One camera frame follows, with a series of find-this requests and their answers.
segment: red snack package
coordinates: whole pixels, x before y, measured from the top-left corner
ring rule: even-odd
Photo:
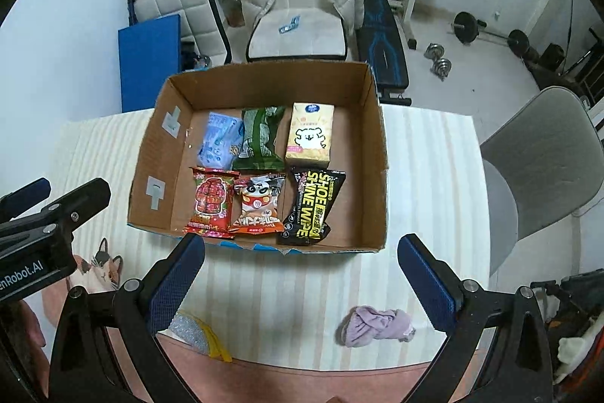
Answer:
[[[184,228],[185,233],[200,236],[232,239],[229,234],[231,209],[233,208],[233,186],[238,171],[191,168],[197,190],[195,190],[195,214]]]
[[[231,226],[231,233],[281,233],[283,223],[277,215],[277,199],[285,181],[284,174],[250,176],[235,181],[241,197],[241,216]]]

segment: silver glitter fabric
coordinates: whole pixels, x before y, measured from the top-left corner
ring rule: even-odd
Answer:
[[[200,353],[204,355],[210,354],[210,345],[205,333],[197,322],[186,314],[176,313],[176,316],[174,316],[174,319],[170,323],[170,330]]]

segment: purple cloth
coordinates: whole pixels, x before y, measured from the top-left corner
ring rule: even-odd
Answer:
[[[371,306],[359,306],[342,328],[342,342],[347,347],[364,347],[374,338],[409,342],[414,334],[411,317],[402,309],[378,311]]]

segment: person's hand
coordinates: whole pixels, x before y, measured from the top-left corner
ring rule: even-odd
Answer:
[[[25,301],[20,301],[19,304],[23,315],[23,326],[25,327],[25,333],[29,340],[29,349],[34,364],[35,376],[44,395],[48,397],[50,363],[42,350],[42,348],[46,346],[46,340],[44,339],[38,318],[31,310],[31,307],[29,307]]]

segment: gray chair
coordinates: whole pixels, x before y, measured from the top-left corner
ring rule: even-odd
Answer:
[[[579,98],[549,87],[480,147],[490,216],[490,270],[518,240],[592,199],[604,179],[604,151]]]

